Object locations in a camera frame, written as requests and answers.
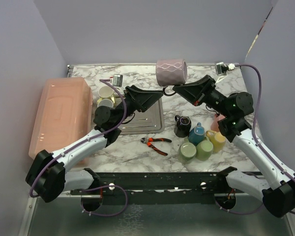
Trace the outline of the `lilac wavy-pattern mug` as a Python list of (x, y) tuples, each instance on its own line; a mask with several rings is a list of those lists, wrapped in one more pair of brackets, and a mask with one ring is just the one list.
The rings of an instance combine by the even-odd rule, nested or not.
[(187, 64), (184, 59), (160, 59), (155, 66), (156, 80), (163, 87), (165, 96), (173, 96), (176, 92), (165, 92), (168, 86), (179, 86), (186, 83)]

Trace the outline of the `dark teal mug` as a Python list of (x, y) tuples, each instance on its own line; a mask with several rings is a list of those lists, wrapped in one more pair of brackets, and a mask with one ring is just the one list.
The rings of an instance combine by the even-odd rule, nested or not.
[(97, 106), (100, 107), (100, 106), (106, 106), (106, 107), (109, 107), (109, 108), (113, 108), (114, 107), (114, 103), (112, 100), (108, 99), (108, 98), (100, 98), (97, 100)]

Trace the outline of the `yellow-green faceted mug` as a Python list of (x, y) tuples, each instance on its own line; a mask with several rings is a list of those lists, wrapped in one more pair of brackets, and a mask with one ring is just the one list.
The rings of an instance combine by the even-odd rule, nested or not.
[(115, 104), (115, 92), (109, 86), (103, 86), (98, 90), (99, 99), (97, 100), (97, 104), (103, 99), (109, 99)]

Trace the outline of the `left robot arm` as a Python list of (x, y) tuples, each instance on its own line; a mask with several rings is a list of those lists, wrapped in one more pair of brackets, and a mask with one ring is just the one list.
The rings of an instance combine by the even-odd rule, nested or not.
[(162, 96), (160, 90), (126, 86), (121, 103), (115, 108), (100, 106), (95, 110), (95, 128), (88, 134), (59, 150), (48, 152), (44, 149), (36, 155), (26, 176), (26, 183), (30, 186), (29, 195), (32, 198), (41, 197), (48, 203), (69, 187), (83, 189), (88, 194), (95, 193), (99, 182), (89, 172), (82, 171), (78, 175), (82, 182), (76, 185), (75, 178), (66, 180), (67, 172), (84, 158), (114, 143), (121, 133), (119, 126), (128, 116), (135, 111), (145, 112)]

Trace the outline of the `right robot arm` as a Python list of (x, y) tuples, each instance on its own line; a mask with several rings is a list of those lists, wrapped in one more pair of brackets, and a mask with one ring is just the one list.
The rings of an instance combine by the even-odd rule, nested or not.
[(283, 217), (295, 208), (295, 171), (280, 161), (255, 135), (245, 119), (253, 113), (253, 98), (247, 92), (221, 94), (215, 80), (206, 75), (200, 80), (173, 87), (173, 91), (194, 106), (205, 103), (224, 116), (219, 130), (227, 140), (243, 151), (264, 176), (263, 179), (244, 174), (234, 168), (216, 180), (221, 192), (234, 188), (262, 201), (275, 217)]

